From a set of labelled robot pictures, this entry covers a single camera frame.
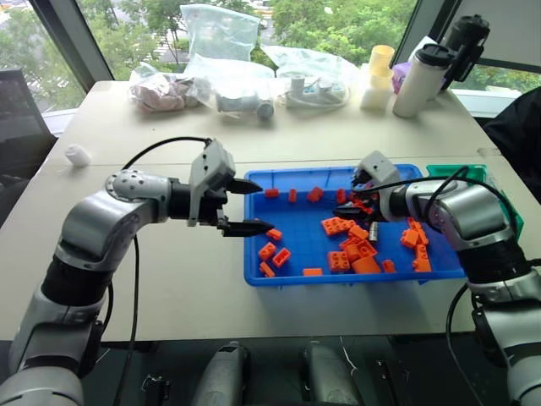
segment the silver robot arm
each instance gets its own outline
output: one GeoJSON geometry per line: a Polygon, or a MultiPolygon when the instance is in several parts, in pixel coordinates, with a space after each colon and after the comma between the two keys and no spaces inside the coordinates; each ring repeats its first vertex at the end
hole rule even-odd
{"type": "Polygon", "coordinates": [[[188,220],[190,227],[197,222],[215,226],[224,236],[271,229],[262,221],[229,222],[224,215],[227,191],[261,190],[234,174],[231,155],[215,140],[194,160],[188,184],[126,169],[76,205],[10,348],[13,375],[0,387],[0,404],[84,403],[79,378],[96,362],[103,333],[97,317],[104,293],[143,226],[177,218],[188,220]]]}
{"type": "MultiPolygon", "coordinates": [[[[399,181],[398,171],[378,151],[359,164],[352,184],[369,189],[399,181]]],[[[522,406],[541,404],[541,277],[526,261],[500,201],[481,185],[450,182],[437,194],[425,218],[425,207],[443,180],[405,184],[363,194],[375,205],[373,219],[400,221],[413,217],[442,232],[456,251],[467,285],[481,304],[472,313],[487,357],[508,370],[508,390],[522,406]]],[[[342,217],[359,215],[353,206],[335,210],[342,217]]]]}

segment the white bottle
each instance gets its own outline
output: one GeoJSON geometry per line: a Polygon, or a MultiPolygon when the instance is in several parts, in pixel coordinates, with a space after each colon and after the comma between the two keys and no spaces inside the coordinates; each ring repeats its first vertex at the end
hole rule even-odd
{"type": "Polygon", "coordinates": [[[452,52],[438,44],[427,44],[415,52],[412,67],[402,83],[392,112],[399,117],[410,118],[423,109],[426,101],[441,87],[452,59],[452,52]]]}

